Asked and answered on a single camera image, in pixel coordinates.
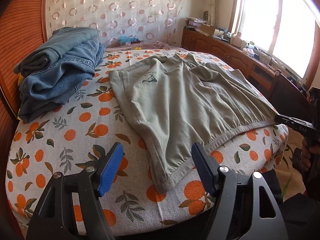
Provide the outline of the person right hand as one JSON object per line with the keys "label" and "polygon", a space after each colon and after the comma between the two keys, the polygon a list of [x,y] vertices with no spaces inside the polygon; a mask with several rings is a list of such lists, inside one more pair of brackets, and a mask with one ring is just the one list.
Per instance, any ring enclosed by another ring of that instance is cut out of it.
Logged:
{"label": "person right hand", "polygon": [[311,159],[311,153],[309,151],[308,141],[306,138],[304,138],[302,141],[302,152],[300,155],[300,164],[303,171],[308,171],[308,169],[310,168],[311,166],[310,159]]}

